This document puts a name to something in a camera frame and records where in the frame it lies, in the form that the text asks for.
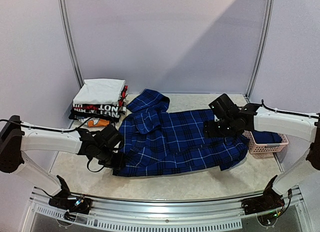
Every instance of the white wall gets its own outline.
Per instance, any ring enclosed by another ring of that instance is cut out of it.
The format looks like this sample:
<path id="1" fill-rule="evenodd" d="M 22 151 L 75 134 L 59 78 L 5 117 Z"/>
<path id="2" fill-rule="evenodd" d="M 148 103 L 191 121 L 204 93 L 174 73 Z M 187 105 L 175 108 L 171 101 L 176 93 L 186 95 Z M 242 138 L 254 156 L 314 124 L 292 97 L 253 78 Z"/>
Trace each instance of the white wall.
<path id="1" fill-rule="evenodd" d="M 274 0 L 271 25 L 251 101 L 299 112 L 320 111 L 320 0 Z M 288 169 L 309 144 L 289 138 L 280 154 Z M 320 231 L 320 172 L 300 184 Z"/>
<path id="2" fill-rule="evenodd" d="M 78 86 L 58 0 L 0 0 L 0 24 L 0 118 L 18 114 L 38 125 L 68 126 Z M 31 156 L 45 169 L 54 159 L 52 152 Z M 19 231 L 32 188 L 0 172 L 0 231 Z"/>
<path id="3" fill-rule="evenodd" d="M 83 78 L 126 79 L 133 93 L 245 93 L 266 4 L 66 0 Z"/>

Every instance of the blue cloth in basket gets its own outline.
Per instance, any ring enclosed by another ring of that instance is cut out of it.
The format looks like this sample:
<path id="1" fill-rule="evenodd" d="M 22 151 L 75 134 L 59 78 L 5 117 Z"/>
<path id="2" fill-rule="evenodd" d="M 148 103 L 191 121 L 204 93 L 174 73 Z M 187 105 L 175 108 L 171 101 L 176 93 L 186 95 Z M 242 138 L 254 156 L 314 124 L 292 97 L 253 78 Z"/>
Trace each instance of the blue cloth in basket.
<path id="1" fill-rule="evenodd" d="M 252 135 L 257 144 L 282 142 L 282 138 L 277 133 L 253 131 Z"/>

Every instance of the orange tag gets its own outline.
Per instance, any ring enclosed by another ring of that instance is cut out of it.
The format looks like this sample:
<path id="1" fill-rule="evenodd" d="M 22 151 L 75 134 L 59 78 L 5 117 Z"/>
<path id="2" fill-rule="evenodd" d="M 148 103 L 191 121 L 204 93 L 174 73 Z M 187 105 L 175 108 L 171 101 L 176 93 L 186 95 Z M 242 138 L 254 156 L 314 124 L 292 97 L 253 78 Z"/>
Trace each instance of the orange tag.
<path id="1" fill-rule="evenodd" d="M 101 118 L 94 118 L 86 123 L 88 127 L 106 127 L 109 124 L 110 121 Z"/>

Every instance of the pink plastic basket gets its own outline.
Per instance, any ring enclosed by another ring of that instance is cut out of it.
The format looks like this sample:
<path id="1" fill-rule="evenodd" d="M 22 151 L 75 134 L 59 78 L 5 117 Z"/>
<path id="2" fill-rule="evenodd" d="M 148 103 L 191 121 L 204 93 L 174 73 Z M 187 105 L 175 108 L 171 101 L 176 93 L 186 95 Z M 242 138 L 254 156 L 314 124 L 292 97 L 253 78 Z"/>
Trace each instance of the pink plastic basket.
<path id="1" fill-rule="evenodd" d="M 243 135 L 250 139 L 248 144 L 249 153 L 257 159 L 273 157 L 273 153 L 281 152 L 281 150 L 283 150 L 283 148 L 289 144 L 289 141 L 284 134 L 279 134 L 279 136 L 282 138 L 282 143 L 264 144 L 257 144 L 250 131 L 245 131 Z"/>

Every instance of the folded white t-shirt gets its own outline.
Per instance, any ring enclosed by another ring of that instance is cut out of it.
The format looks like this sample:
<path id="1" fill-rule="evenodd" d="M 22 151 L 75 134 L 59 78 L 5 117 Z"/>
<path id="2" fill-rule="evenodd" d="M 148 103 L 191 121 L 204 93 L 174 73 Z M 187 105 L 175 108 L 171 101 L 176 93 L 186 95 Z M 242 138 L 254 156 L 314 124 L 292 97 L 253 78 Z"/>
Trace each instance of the folded white t-shirt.
<path id="1" fill-rule="evenodd" d="M 86 79 L 73 103 L 117 105 L 125 83 L 118 79 Z"/>

